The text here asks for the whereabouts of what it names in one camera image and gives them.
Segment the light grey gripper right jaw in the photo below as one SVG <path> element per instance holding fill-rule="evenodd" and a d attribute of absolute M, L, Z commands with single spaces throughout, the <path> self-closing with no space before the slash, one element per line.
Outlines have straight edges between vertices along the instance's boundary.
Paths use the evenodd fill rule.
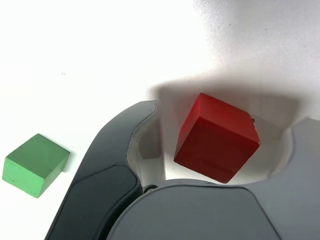
<path fill-rule="evenodd" d="M 320 237 L 320 123 L 293 128 L 293 155 L 254 183 L 163 185 L 135 200 L 110 240 L 317 240 Z"/>

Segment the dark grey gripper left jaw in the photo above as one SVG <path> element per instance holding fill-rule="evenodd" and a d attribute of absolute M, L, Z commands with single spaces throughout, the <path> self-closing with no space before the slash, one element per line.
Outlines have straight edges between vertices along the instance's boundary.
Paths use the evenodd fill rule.
<path fill-rule="evenodd" d="M 164 179 L 158 102 L 141 101 L 115 116 L 93 139 L 46 239 L 106 239 L 144 189 Z"/>

